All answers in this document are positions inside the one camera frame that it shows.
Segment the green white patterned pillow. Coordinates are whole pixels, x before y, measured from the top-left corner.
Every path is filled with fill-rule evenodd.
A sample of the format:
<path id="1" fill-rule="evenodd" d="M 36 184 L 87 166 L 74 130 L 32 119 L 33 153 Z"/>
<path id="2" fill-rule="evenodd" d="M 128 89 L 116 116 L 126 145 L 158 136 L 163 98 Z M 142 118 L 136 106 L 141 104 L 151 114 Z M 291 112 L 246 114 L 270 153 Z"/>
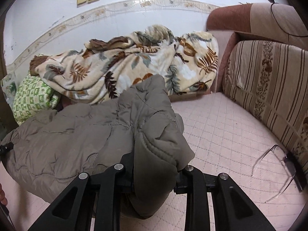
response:
<path id="1" fill-rule="evenodd" d="M 15 121 L 21 125 L 39 111 L 55 108 L 60 98 L 61 94 L 46 85 L 39 76 L 28 73 L 20 83 L 14 98 Z"/>

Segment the floral plastic bag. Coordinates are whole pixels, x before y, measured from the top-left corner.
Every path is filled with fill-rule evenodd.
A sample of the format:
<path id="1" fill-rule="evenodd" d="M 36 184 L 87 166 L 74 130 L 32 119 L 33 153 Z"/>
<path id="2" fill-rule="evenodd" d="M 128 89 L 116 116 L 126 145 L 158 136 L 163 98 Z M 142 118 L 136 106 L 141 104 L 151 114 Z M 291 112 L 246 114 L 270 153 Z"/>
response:
<path id="1" fill-rule="evenodd" d="M 4 94 L 5 101 L 13 108 L 14 99 L 19 87 L 19 82 L 17 81 L 16 75 L 14 72 L 7 74 L 1 80 L 1 88 Z"/>

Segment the striped floral brown cushion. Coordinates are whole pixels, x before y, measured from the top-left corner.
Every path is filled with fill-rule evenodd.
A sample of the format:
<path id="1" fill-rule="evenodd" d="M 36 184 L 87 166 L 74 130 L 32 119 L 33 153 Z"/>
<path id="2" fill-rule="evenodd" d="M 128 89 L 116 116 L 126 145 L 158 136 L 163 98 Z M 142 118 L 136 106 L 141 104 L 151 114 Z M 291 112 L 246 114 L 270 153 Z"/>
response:
<path id="1" fill-rule="evenodd" d="M 264 41 L 233 48 L 223 91 L 277 137 L 307 173 L 307 51 Z"/>

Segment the olive grey padded jacket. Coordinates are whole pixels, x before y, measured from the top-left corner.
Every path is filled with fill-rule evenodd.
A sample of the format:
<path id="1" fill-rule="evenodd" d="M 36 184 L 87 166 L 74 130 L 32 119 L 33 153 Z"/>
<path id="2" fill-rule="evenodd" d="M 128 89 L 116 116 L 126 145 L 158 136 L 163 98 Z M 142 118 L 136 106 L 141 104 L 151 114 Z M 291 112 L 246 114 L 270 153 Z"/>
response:
<path id="1" fill-rule="evenodd" d="M 3 139 L 14 147 L 2 161 L 19 185 L 52 202 L 80 173 L 103 173 L 133 153 L 133 190 L 122 211 L 149 218 L 195 156 L 183 132 L 157 74 L 101 104 L 39 112 Z"/>

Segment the beige leaf pattern blanket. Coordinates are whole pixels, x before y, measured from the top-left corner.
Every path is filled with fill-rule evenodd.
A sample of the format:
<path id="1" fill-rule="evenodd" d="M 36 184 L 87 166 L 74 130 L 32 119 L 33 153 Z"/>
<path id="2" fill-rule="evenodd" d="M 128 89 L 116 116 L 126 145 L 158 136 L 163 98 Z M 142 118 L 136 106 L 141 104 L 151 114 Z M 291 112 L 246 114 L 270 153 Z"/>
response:
<path id="1" fill-rule="evenodd" d="M 219 46 L 209 32 L 180 37 L 162 25 L 108 42 L 92 39 L 81 51 L 35 56 L 30 74 L 74 102 L 115 99 L 153 75 L 163 77 L 168 95 L 207 91 L 218 70 Z"/>

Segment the clear frame eyeglasses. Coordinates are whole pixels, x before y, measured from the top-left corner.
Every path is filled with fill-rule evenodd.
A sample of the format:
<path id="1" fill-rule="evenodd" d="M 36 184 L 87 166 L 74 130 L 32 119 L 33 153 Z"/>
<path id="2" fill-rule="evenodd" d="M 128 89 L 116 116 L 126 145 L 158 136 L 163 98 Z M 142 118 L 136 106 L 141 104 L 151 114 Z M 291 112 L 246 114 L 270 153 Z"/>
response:
<path id="1" fill-rule="evenodd" d="M 256 159 L 251 176 L 259 175 L 261 180 L 269 186 L 267 192 L 270 197 L 264 203 L 279 198 L 292 185 L 296 186 L 298 192 L 304 191 L 295 165 L 296 162 L 292 160 L 291 153 L 278 144 L 274 144 Z"/>

